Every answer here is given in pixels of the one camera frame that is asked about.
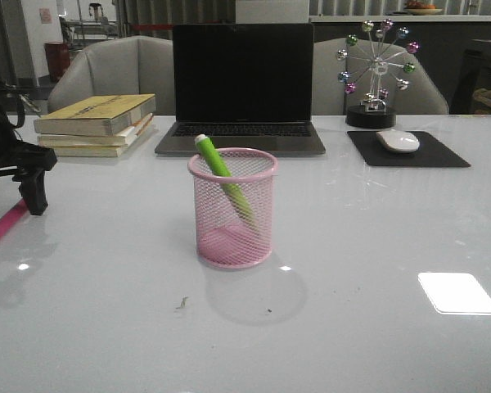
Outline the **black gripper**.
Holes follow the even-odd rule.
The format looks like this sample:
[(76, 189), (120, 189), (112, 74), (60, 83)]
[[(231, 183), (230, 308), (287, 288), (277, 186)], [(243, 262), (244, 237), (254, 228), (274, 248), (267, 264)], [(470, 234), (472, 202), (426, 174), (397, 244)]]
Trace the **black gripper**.
[(9, 120), (0, 102), (0, 177), (11, 175), (20, 182), (19, 191), (30, 214), (42, 215), (48, 207), (45, 173), (55, 166), (56, 153), (21, 138), (18, 129), (25, 124), (22, 96), (14, 88), (0, 86), (0, 99), (9, 96), (16, 100), (16, 122)]

